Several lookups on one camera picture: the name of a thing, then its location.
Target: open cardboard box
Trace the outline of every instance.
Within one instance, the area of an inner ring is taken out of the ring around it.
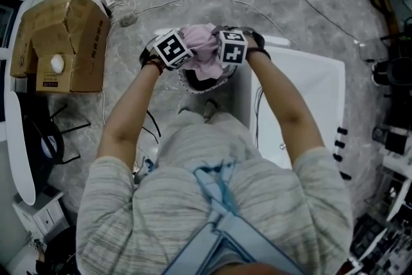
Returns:
[[[35,62],[33,55],[37,55],[37,91],[73,93],[102,89],[110,21],[100,0],[45,0],[23,17],[22,33],[26,38],[16,42],[17,55],[14,52],[13,60],[20,60],[21,64],[26,56],[26,61],[18,74],[31,73],[33,69],[27,64]],[[55,54],[64,59],[62,73],[54,72],[51,66]]]

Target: human arm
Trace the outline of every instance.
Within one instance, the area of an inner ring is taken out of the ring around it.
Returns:
[[[279,122],[291,163],[305,151],[324,146],[306,102],[289,78],[264,53],[251,53],[247,60]]]
[[[133,168],[137,140],[159,75],[160,71],[154,64],[144,66],[139,72],[110,114],[97,158],[113,156]]]

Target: person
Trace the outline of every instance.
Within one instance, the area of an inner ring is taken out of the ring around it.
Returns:
[[[251,254],[281,251],[300,274],[339,270],[348,257],[353,227],[347,188],[296,87],[250,37],[248,47],[254,50],[248,52],[248,64],[279,122],[292,170],[265,160],[250,131],[232,115],[216,111],[205,119],[183,109],[162,135],[158,168],[135,190],[131,169],[136,143],[164,68],[160,59],[149,61],[110,114],[90,168],[77,222],[77,264],[83,275],[172,274],[170,265],[192,249],[183,263],[187,270],[180,273],[190,274],[198,251],[188,244],[210,224],[211,210],[233,210],[213,204],[203,179],[191,169],[201,166],[202,175],[210,169],[223,172],[224,164],[232,171],[224,190],[237,205],[235,219],[259,236]],[[216,247],[201,273],[288,273],[276,263],[260,261],[246,258],[230,241]]]

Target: cardboard box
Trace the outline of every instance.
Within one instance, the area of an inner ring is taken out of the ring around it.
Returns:
[[[110,21],[100,0],[53,0],[37,12],[32,32],[39,58],[37,91],[73,93],[102,90]],[[61,54],[63,72],[51,59]]]

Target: chair leg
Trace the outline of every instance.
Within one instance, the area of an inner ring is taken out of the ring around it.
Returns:
[[[50,116],[50,120],[56,117],[59,113],[61,113],[63,110],[65,110],[68,107],[67,103],[63,105],[59,110],[57,110],[53,115]]]
[[[81,128],[86,128],[88,126],[91,126],[90,122],[88,122],[85,125],[76,126],[75,128],[65,129],[64,131],[61,131],[61,134],[63,135],[63,134],[69,133],[69,132],[76,131],[76,130],[81,129]]]
[[[75,157],[73,157],[73,158],[71,158],[71,159],[69,159],[69,160],[65,160],[65,161],[61,161],[60,162],[60,164],[68,164],[68,163],[70,163],[70,162],[72,162],[72,161],[74,161],[74,160],[76,160],[76,159],[79,159],[80,158],[80,155],[79,156],[75,156]]]

